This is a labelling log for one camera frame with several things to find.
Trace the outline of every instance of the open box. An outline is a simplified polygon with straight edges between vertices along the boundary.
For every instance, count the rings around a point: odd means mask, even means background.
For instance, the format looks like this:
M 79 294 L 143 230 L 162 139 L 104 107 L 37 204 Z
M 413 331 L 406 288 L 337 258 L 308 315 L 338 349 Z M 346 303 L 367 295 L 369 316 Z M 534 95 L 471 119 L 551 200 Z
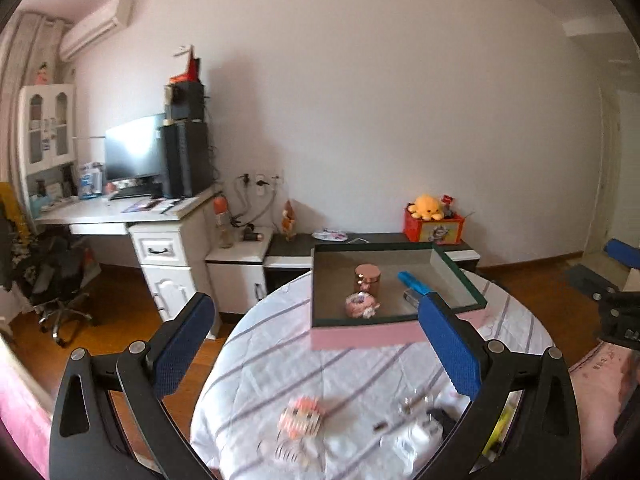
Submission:
M 482 325 L 486 300 L 458 266 L 436 244 L 316 245 L 313 254 L 311 346 L 314 350 L 368 348 L 424 341 L 418 312 L 404 298 L 406 286 L 398 272 L 406 270 L 432 288 L 456 313 Z M 353 294 L 359 264 L 380 269 L 376 299 L 380 307 L 369 318 L 351 318 L 345 299 Z

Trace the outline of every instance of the monitor screen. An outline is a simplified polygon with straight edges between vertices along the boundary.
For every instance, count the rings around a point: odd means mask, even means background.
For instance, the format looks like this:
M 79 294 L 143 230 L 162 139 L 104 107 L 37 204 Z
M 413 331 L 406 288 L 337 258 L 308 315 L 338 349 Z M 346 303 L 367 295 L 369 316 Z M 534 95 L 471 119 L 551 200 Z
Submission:
M 162 173 L 160 127 L 164 114 L 136 119 L 107 130 L 104 158 L 107 181 Z

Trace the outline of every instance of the white tablecloth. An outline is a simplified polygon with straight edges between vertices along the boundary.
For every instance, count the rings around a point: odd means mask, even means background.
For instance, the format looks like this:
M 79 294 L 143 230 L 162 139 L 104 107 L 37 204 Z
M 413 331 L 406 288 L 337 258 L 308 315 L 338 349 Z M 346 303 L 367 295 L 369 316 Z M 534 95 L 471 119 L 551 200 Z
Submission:
M 487 299 L 479 333 L 516 352 L 542 354 L 552 340 L 542 324 L 499 286 L 469 279 Z M 402 477 L 403 462 L 372 428 L 397 413 L 412 388 L 437 394 L 450 384 L 429 342 L 375 349 L 312 351 L 310 273 L 270 294 L 238 323 L 196 404 L 191 445 L 226 480 L 367 479 Z M 326 412 L 318 463 L 300 474 L 261 457 L 289 400 L 319 397 Z

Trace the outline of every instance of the white side cabinet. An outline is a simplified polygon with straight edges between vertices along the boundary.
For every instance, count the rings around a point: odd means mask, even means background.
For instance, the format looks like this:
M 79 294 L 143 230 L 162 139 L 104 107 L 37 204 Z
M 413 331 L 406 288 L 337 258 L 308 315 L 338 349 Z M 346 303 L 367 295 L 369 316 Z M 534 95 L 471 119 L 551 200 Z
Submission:
M 23 176 L 76 160 L 74 86 L 25 86 L 20 91 L 18 149 Z
M 208 210 L 212 210 L 210 201 L 175 222 L 141 222 L 129 227 L 146 284 L 163 321 L 180 314 L 196 292 L 216 301 L 205 263 L 213 229 L 207 221 Z M 215 338 L 221 324 L 216 313 L 208 337 Z
M 267 296 L 262 263 L 269 248 L 273 230 L 259 227 L 261 242 L 236 241 L 228 249 L 215 248 L 207 254 L 207 270 L 220 312 L 246 314 Z

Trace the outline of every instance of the silver screw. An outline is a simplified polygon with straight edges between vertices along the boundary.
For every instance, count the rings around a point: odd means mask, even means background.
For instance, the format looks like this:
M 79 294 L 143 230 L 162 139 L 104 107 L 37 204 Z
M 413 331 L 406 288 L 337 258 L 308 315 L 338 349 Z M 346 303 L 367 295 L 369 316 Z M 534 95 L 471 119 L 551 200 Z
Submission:
M 494 354 L 501 354 L 502 352 L 504 352 L 504 345 L 497 339 L 492 339 L 491 341 L 489 341 L 487 348 Z
M 562 352 L 560 351 L 559 348 L 556 348 L 555 346 L 552 346 L 549 349 L 549 356 L 552 357 L 553 359 L 559 359 L 562 357 Z
M 139 354 L 146 348 L 144 341 L 134 341 L 129 345 L 129 352 L 132 354 Z
M 73 361 L 79 361 L 84 357 L 84 348 L 76 348 L 73 352 L 71 352 L 71 359 Z

